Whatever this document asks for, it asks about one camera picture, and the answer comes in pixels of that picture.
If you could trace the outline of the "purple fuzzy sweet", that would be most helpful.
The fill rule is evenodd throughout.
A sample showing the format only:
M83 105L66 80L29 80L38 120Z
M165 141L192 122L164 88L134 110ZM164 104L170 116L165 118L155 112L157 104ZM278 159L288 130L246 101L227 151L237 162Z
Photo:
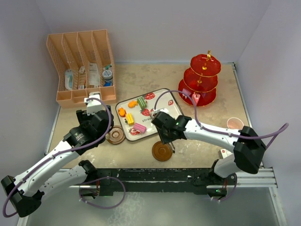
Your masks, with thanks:
M187 98L191 95L191 93L187 89L182 89L182 96Z

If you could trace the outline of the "coral toy cake slice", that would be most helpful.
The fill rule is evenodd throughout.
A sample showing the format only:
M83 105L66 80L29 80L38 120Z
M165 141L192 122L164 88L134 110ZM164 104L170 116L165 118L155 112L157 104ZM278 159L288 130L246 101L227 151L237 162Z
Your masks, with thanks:
M195 105L198 105L199 100L200 100L200 94L194 92L191 96L192 100L194 101Z

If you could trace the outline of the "metal serving tongs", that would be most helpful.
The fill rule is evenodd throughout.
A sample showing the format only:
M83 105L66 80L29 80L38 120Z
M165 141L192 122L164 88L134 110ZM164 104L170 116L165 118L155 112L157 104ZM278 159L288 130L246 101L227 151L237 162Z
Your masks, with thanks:
M169 142L168 145L169 145L172 153L175 153L175 146L174 146L173 142Z

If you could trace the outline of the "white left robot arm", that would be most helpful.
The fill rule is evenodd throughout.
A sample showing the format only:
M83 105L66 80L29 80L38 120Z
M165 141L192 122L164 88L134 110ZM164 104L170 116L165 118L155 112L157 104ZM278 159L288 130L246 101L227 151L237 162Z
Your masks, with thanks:
M89 160L56 175L64 165L103 143L114 125L109 105L94 114L78 110L76 115L79 125L70 129L51 152L25 172L15 177L5 176L1 180L7 196L2 208L4 217L16 214L26 217L59 190L77 184L91 185L96 181L97 169Z

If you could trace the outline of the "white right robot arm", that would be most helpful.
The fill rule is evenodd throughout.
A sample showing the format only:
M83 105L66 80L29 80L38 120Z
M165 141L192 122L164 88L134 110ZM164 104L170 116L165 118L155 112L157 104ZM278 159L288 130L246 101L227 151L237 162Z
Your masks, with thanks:
M220 184L231 174L243 171L257 174L266 145L253 128L244 126L242 129L226 129L179 115L176 119L165 112L151 114L151 123L156 127L163 144L178 139L197 140L209 143L232 153L232 155L216 160L209 172L209 179Z

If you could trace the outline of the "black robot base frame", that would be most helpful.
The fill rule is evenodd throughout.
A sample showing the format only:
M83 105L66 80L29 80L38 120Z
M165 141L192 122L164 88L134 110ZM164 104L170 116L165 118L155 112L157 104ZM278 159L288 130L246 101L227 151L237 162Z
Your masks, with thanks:
M237 184L237 176L215 176L210 168L186 169L109 169L96 168L90 161L79 162L87 173L85 182L96 185L100 181L100 196L112 196L114 192L144 193L193 193L225 197L226 186Z

